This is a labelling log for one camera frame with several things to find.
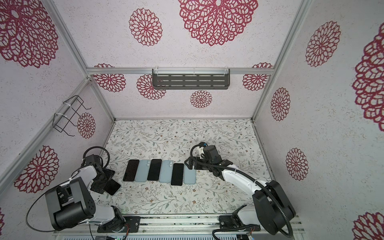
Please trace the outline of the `pale blue case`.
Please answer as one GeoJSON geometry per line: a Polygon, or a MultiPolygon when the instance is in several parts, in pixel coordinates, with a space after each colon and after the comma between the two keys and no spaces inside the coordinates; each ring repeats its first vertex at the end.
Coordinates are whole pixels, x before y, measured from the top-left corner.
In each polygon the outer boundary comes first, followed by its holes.
{"type": "Polygon", "coordinates": [[[184,184],[195,185],[197,180],[197,171],[195,169],[184,168],[184,184]]]}
{"type": "Polygon", "coordinates": [[[148,180],[150,165],[150,160],[140,160],[135,176],[135,182],[144,183],[148,180]]]}

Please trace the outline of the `bare black phone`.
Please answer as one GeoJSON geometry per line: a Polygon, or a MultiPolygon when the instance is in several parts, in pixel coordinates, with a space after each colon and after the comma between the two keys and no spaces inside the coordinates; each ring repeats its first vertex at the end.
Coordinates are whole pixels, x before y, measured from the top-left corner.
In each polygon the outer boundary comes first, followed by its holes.
{"type": "Polygon", "coordinates": [[[150,163],[147,180],[158,181],[160,178],[161,167],[162,167],[161,159],[152,159],[150,163]]]}
{"type": "Polygon", "coordinates": [[[180,163],[173,164],[171,185],[182,186],[183,178],[184,178],[184,164],[180,164],[180,163]]]}
{"type": "Polygon", "coordinates": [[[129,160],[127,168],[123,177],[124,182],[134,182],[137,174],[137,170],[140,164],[140,160],[129,160]]]}

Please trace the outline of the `light blue phone case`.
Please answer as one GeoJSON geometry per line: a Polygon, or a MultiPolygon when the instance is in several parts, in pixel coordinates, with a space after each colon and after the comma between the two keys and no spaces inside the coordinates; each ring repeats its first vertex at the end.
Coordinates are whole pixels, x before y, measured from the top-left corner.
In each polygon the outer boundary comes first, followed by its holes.
{"type": "Polygon", "coordinates": [[[160,183],[169,184],[172,180],[172,172],[173,172],[174,161],[164,160],[162,161],[161,171],[159,175],[160,183]]]}

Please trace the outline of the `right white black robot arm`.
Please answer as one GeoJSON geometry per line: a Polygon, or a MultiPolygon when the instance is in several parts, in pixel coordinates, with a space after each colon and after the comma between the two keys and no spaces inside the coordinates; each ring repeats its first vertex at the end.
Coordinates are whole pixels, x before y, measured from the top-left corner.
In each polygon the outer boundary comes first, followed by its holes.
{"type": "Polygon", "coordinates": [[[220,228],[212,232],[217,239],[219,232],[259,231],[266,230],[271,235],[278,233],[293,238],[294,231],[291,220],[296,211],[282,186],[275,180],[265,182],[257,180],[250,174],[240,170],[233,162],[225,160],[214,145],[201,142],[190,150],[185,160],[188,169],[202,167],[215,177],[233,184],[245,194],[252,197],[253,206],[243,205],[231,216],[219,218],[220,228]]]}

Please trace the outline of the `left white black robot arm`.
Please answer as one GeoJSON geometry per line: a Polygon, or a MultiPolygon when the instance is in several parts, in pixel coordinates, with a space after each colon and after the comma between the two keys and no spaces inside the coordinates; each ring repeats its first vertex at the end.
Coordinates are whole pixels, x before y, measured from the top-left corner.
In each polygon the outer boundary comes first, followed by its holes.
{"type": "Polygon", "coordinates": [[[83,159],[81,167],[68,181],[45,193],[50,221],[57,231],[91,223],[98,226],[99,233],[121,232],[126,219],[115,206],[96,205],[88,190],[108,193],[113,196],[121,185],[112,179],[114,172],[103,168],[102,159],[90,155],[83,159]]]}

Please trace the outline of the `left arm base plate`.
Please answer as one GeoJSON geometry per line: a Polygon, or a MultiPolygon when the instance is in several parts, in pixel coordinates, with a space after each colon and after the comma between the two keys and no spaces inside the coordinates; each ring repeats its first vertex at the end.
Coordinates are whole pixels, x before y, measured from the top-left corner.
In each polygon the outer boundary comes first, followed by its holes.
{"type": "Polygon", "coordinates": [[[106,224],[98,226],[97,233],[137,233],[141,217],[127,216],[115,218],[106,224]]]}

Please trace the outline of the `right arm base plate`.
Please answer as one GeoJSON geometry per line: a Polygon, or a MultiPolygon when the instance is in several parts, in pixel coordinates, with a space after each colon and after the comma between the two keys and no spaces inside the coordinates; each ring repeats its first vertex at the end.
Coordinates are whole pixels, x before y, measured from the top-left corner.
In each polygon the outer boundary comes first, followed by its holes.
{"type": "Polygon", "coordinates": [[[234,216],[222,215],[219,216],[219,224],[221,230],[231,231],[246,231],[246,232],[259,232],[261,230],[260,225],[245,225],[240,219],[234,216]]]}

